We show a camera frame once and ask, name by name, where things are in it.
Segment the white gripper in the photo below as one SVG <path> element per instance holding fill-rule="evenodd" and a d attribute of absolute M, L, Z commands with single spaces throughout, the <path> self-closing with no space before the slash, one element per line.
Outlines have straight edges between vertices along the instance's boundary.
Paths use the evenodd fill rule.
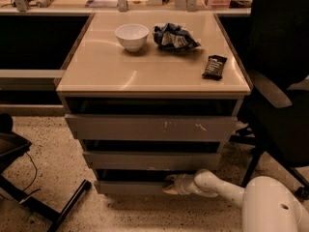
<path fill-rule="evenodd" d="M 165 177 L 165 181 L 174 182 L 174 185 L 163 187 L 162 191 L 171 195 L 188 195 L 198 193 L 200 190 L 194 182 L 194 176 L 191 174 L 172 174 Z"/>

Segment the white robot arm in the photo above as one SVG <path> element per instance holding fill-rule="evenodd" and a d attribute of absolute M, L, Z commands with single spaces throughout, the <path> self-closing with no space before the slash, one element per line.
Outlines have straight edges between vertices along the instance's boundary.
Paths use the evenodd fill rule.
<path fill-rule="evenodd" d="M 279 181 L 259 176 L 245 188 L 225 182 L 207 169 L 173 174 L 168 194 L 221 196 L 241 208 L 241 232 L 309 232 L 309 213 Z"/>

